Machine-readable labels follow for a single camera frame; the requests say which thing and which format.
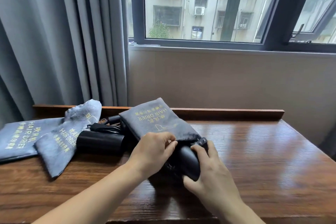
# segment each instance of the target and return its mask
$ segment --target hand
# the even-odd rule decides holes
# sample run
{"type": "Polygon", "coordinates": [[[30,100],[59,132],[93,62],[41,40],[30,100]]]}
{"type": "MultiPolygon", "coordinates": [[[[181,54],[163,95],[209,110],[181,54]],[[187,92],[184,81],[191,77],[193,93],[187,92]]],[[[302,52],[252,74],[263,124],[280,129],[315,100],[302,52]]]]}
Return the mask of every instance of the hand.
{"type": "Polygon", "coordinates": [[[197,152],[201,175],[196,182],[184,176],[184,186],[195,194],[204,207],[220,220],[244,210],[244,203],[235,182],[229,170],[218,157],[213,142],[208,141],[209,155],[199,145],[193,145],[191,148],[197,152]]]}
{"type": "Polygon", "coordinates": [[[138,168],[144,179],[157,173],[173,154],[177,141],[169,132],[149,132],[141,137],[128,162],[138,168]]]}

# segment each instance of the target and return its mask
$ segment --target wooden desk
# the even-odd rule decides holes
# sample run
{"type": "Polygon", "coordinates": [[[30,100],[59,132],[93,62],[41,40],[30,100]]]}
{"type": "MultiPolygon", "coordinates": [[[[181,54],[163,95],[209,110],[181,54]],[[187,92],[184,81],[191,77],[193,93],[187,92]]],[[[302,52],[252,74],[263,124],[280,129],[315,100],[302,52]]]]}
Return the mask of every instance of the wooden desk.
{"type": "MultiPolygon", "coordinates": [[[[69,106],[36,106],[39,118],[69,106]]],[[[125,108],[104,107],[102,117],[125,108]]],[[[267,223],[336,223],[336,163],[287,123],[281,110],[174,109],[213,140],[243,200],[267,223]]],[[[0,166],[0,223],[31,223],[127,160],[77,154],[55,181],[35,157],[0,166]]],[[[111,223],[216,223],[200,202],[167,176],[140,184],[111,223]]]]}

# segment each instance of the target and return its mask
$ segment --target beige wall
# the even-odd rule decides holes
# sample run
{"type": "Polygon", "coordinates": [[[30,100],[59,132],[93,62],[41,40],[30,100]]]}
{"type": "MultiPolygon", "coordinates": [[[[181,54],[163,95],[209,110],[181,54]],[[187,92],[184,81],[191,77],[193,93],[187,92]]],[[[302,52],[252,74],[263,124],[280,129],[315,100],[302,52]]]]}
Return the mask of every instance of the beige wall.
{"type": "Polygon", "coordinates": [[[336,122],[336,56],[223,52],[130,47],[130,105],[162,97],[170,107],[283,109],[297,131],[323,140],[336,122]]]}

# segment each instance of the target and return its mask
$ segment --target tree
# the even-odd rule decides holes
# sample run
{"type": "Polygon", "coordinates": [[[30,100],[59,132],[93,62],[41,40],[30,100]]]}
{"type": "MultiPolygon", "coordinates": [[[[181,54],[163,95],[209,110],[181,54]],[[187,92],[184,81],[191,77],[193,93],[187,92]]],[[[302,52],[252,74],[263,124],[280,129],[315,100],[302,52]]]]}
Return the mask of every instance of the tree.
{"type": "Polygon", "coordinates": [[[166,24],[156,23],[149,29],[150,38],[169,38],[169,30],[166,24]]]}

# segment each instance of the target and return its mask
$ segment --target gray curtain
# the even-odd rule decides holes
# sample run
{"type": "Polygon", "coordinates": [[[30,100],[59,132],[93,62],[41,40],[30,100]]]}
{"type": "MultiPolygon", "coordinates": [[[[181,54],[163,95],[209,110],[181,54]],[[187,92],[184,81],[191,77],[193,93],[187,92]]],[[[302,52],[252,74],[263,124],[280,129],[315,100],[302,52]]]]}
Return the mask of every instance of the gray curtain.
{"type": "Polygon", "coordinates": [[[125,0],[0,0],[0,128],[33,104],[127,106],[125,0]]]}

